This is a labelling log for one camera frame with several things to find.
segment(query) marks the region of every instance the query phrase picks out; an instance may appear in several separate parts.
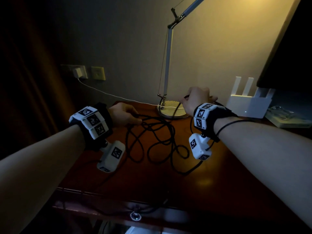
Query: curtain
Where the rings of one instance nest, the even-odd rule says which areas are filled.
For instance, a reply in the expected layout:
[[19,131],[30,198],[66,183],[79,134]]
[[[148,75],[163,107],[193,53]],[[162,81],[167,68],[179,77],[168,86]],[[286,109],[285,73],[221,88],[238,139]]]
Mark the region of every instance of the curtain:
[[76,110],[23,0],[2,0],[0,159],[63,130]]

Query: beige wall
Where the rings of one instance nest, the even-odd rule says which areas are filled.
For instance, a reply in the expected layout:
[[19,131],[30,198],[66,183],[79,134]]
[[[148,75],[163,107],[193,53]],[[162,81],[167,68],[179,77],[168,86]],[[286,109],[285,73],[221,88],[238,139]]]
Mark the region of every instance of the beige wall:
[[[47,6],[67,55],[63,64],[103,66],[107,81],[84,82],[157,104],[166,26],[179,1],[48,0]],[[177,13],[193,1],[185,0]],[[208,86],[225,104],[235,76],[242,83],[254,77],[255,86],[293,1],[205,0],[174,28],[168,98]],[[117,100],[79,87],[89,103]]]

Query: person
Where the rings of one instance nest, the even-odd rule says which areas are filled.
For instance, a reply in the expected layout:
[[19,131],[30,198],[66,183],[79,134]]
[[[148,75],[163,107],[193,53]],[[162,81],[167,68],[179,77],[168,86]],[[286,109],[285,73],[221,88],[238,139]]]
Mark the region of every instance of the person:
[[[198,105],[214,102],[209,89],[191,87],[181,99],[193,115]],[[108,109],[114,127],[140,125],[131,105]],[[236,117],[217,119],[216,133]],[[286,130],[253,122],[234,123],[219,134],[220,140],[241,163],[295,214],[312,228],[312,141]],[[30,145],[0,161],[0,233],[19,233],[52,195],[84,151],[78,125]]]

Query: person's right arm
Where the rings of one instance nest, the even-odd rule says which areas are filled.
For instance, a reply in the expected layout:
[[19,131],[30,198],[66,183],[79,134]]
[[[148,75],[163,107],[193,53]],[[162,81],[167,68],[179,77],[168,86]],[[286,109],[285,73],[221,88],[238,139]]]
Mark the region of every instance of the person's right arm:
[[[191,88],[189,93],[189,102],[181,102],[186,112],[193,115],[198,105],[208,102],[209,90]],[[239,119],[217,119],[214,132],[234,120]],[[257,179],[312,228],[312,140],[253,122],[229,125],[219,138]]]

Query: lamp base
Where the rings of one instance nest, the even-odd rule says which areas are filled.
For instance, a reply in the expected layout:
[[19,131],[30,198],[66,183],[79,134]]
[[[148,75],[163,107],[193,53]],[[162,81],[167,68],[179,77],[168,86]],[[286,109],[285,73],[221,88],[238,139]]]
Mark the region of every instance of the lamp base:
[[[179,102],[176,102],[176,101],[165,101],[166,107],[176,108],[178,105],[179,105]],[[186,114],[182,104],[179,106],[176,113],[174,114],[175,108],[164,108],[164,107],[162,108],[162,106],[158,105],[157,111],[162,117],[165,117],[168,119],[181,119],[181,118],[189,117],[189,115]]]

